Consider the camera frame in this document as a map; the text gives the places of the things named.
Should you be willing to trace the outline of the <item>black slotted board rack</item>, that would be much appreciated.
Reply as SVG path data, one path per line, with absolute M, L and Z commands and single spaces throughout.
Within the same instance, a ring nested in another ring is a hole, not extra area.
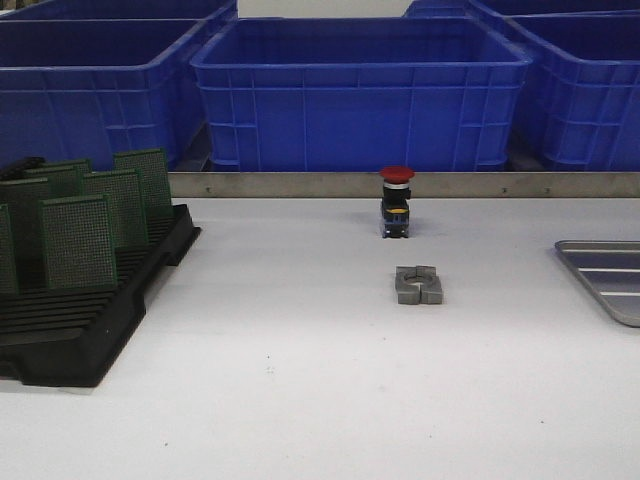
M 118 284 L 1 299 L 1 376 L 24 385 L 95 387 L 146 314 L 149 288 L 177 266 L 201 230 L 184 204 L 150 221 L 150 244 L 117 252 Z

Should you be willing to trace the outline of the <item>silver metal tray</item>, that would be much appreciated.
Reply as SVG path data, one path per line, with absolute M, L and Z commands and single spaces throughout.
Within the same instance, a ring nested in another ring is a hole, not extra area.
M 609 316 L 639 327 L 639 242 L 562 240 L 560 260 Z

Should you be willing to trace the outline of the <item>left tall green circuit board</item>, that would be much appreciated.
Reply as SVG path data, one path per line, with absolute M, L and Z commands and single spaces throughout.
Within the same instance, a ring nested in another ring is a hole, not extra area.
M 43 282 L 43 240 L 39 218 L 41 200 L 51 198 L 45 177 L 1 182 L 1 203 L 8 206 L 16 293 Z

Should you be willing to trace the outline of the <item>leftmost edge green circuit board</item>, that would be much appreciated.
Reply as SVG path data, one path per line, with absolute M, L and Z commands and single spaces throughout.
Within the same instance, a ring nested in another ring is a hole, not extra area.
M 0 267 L 1 267 L 1 294 L 18 295 L 19 280 L 16 267 L 16 256 L 14 249 L 13 231 L 9 207 L 7 204 L 1 205 L 1 247 L 0 247 Z

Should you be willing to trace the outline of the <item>red emergency stop button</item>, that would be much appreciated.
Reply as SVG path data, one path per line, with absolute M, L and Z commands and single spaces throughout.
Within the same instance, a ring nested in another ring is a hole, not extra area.
M 387 166 L 380 170 L 380 175 L 383 178 L 382 237 L 407 238 L 410 223 L 410 180 L 415 172 L 405 166 Z

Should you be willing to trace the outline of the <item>grey metal clamp block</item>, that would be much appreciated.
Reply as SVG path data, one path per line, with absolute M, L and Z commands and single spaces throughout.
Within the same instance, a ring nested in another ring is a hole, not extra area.
M 401 305 L 440 305 L 444 301 L 441 281 L 434 266 L 397 266 L 397 302 Z

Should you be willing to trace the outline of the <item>centre blue plastic crate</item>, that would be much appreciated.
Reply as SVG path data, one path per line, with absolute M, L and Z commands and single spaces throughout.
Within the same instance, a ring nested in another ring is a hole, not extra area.
M 240 19 L 192 58 L 215 166 L 500 169 L 530 60 L 469 18 Z

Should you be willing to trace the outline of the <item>blue plastic crate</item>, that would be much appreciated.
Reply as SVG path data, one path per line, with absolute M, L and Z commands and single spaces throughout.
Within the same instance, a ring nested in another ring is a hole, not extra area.
M 639 168 L 639 18 L 531 15 L 505 21 L 532 59 L 513 127 L 549 170 Z
M 192 58 L 215 166 L 500 169 L 530 60 L 469 18 L 240 19 Z
M 1 162 L 88 158 L 162 148 L 176 165 L 202 129 L 190 65 L 199 20 L 1 23 Z

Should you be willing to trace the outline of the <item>rear right blue crate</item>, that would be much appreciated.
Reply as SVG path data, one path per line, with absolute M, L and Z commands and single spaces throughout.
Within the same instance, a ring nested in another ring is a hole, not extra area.
M 638 13 L 639 2 L 621 1 L 412 1 L 405 17 L 482 16 L 489 19 L 520 15 Z

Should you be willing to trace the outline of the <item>left blue plastic crate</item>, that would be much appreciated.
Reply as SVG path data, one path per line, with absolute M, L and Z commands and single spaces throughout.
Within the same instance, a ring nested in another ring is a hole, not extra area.
M 162 148 L 176 165 L 202 129 L 190 65 L 199 20 L 1 23 L 1 162 L 88 158 Z

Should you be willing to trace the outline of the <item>right blue plastic crate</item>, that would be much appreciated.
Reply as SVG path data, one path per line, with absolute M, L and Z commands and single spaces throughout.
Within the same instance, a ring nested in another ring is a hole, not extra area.
M 532 59 L 513 127 L 549 170 L 639 168 L 639 18 L 531 15 L 505 21 Z

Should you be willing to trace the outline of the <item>rear left blue crate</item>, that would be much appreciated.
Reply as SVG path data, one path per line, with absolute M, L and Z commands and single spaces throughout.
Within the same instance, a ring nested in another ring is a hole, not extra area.
M 42 1 L 2 20 L 206 19 L 237 11 L 236 1 Z

